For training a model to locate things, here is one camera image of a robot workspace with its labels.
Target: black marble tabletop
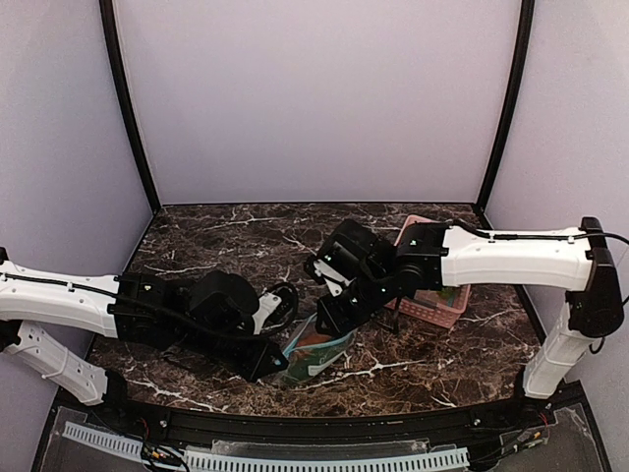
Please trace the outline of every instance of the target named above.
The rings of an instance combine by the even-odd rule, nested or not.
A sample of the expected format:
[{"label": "black marble tabletop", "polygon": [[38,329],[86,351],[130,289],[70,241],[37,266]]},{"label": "black marble tabletop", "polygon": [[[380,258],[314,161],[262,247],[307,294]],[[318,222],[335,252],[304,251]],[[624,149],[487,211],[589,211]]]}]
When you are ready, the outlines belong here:
[{"label": "black marble tabletop", "polygon": [[[478,224],[468,205],[276,204],[168,206],[154,219],[131,271],[198,278],[214,268],[240,273],[258,291],[295,284],[301,318],[325,293],[302,264],[345,218],[391,241],[408,214]],[[202,411],[268,416],[359,416],[466,406],[510,396],[540,345],[515,290],[476,285],[451,329],[400,316],[401,332],[364,325],[326,371],[297,387],[247,383],[174,347],[98,338],[89,361],[127,379],[134,400]]]}]

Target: white wall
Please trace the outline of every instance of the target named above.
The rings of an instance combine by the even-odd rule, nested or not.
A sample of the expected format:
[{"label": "white wall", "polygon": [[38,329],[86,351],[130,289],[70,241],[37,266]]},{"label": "white wall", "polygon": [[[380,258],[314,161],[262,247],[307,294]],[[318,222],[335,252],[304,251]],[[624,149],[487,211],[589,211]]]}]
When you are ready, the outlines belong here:
[{"label": "white wall", "polygon": [[[629,235],[629,4],[538,2],[524,81],[488,206],[496,228],[578,225],[596,215]],[[629,258],[610,243],[629,294]],[[550,327],[562,293],[532,288]],[[592,402],[614,470],[629,470],[629,324],[571,379]]]},{"label": "white wall", "polygon": [[[0,2],[0,64],[0,246],[22,266],[119,271],[150,211],[98,2]],[[85,353],[87,333],[50,332]],[[0,471],[30,470],[55,391],[0,355]]]},{"label": "white wall", "polygon": [[164,203],[476,200],[518,0],[117,5]]}]

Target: black vertical post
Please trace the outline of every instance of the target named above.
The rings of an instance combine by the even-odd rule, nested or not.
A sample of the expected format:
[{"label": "black vertical post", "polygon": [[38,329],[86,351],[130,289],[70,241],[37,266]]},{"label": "black vertical post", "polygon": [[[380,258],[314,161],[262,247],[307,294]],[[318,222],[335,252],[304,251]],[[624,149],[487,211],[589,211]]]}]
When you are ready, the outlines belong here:
[{"label": "black vertical post", "polygon": [[129,85],[127,84],[127,76],[122,61],[122,53],[120,51],[120,42],[118,40],[118,31],[116,29],[116,17],[112,0],[100,0],[100,17],[102,19],[102,28],[105,34],[105,43],[107,45],[107,53],[109,55],[109,64],[111,66],[111,75],[114,79],[116,94],[118,95],[118,103],[120,111],[127,129],[127,137],[131,145],[131,151],[136,161],[136,167],[140,173],[140,179],[146,193],[146,198],[150,204],[153,214],[161,209],[161,203],[155,190],[155,183],[150,175],[148,162],[146,161],[146,153],[140,138],[140,130],[134,107],[129,94]]},{"label": "black vertical post", "polygon": [[531,36],[531,26],[533,25],[533,11],[535,8],[535,0],[522,0],[520,9],[520,23],[518,25],[518,34],[515,41],[515,49],[513,51],[513,61],[511,62],[511,72],[509,74],[509,82],[507,91],[504,95],[504,103],[502,105],[502,113],[500,113],[500,121],[498,129],[495,133],[493,148],[489,156],[489,163],[485,172],[485,179],[481,186],[481,192],[477,199],[477,207],[480,211],[485,211],[491,189],[498,175],[500,161],[504,154],[504,147],[509,136],[511,121],[513,120],[513,112],[518,100],[518,92],[522,83],[524,73],[524,63],[527,58],[527,50],[529,48],[529,37]]}]

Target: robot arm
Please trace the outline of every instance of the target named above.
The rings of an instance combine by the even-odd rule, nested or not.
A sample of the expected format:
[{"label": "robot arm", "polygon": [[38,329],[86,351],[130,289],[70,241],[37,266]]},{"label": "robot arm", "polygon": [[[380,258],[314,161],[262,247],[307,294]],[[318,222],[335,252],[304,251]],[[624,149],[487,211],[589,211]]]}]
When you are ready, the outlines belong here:
[{"label": "robot arm", "polygon": [[124,401],[124,380],[69,352],[38,322],[160,350],[177,343],[253,382],[286,368],[279,346],[260,331],[266,319],[290,313],[290,320],[296,309],[288,284],[258,297],[245,279],[219,270],[197,282],[144,274],[62,275],[15,265],[0,248],[0,350],[21,357],[86,405]]},{"label": "robot arm", "polygon": [[416,223],[396,247],[346,220],[305,264],[331,291],[317,301],[317,330],[344,335],[416,290],[473,283],[563,288],[566,303],[522,385],[526,397],[549,398],[588,346],[624,319],[616,269],[601,233],[595,218],[583,218],[579,228],[546,232]]}]

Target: basket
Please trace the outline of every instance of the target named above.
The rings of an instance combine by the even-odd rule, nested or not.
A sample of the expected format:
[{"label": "basket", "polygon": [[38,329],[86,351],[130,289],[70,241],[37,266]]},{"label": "basket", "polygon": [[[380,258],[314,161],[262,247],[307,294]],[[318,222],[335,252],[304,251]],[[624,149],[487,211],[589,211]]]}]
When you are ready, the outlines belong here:
[{"label": "basket", "polygon": [[[432,220],[414,214],[409,215],[404,222],[402,231],[400,231],[395,241],[395,245],[397,246],[400,242],[400,237],[408,225],[427,222],[432,222]],[[439,292],[418,290],[415,292],[415,298],[413,300],[408,298],[402,300],[400,313],[424,320],[433,325],[451,328],[467,309],[469,298],[470,285],[454,288],[447,300],[444,299]],[[393,310],[394,307],[395,301],[386,305],[386,308],[390,308],[391,310]]]}]

